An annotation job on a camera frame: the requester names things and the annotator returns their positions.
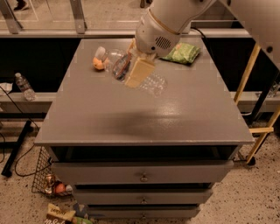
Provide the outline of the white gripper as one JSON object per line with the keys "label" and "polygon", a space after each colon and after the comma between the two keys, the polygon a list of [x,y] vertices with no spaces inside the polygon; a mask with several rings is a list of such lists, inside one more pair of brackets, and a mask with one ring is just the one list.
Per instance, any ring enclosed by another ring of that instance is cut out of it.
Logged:
{"label": "white gripper", "polygon": [[[136,35],[129,44],[128,53],[137,56],[137,49],[142,53],[155,53],[159,57],[166,56],[179,42],[180,35],[162,24],[151,12],[140,19],[136,28]],[[125,85],[129,88],[137,88],[155,69],[152,61],[137,58]]]}

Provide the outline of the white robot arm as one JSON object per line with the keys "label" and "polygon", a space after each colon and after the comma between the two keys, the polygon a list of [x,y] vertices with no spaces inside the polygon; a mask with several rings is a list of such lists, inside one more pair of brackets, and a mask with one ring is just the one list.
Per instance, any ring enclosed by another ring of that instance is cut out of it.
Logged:
{"label": "white robot arm", "polygon": [[280,0],[153,0],[131,42],[132,63],[125,85],[136,88],[155,70],[154,59],[167,55],[183,30],[220,2],[280,67]]}

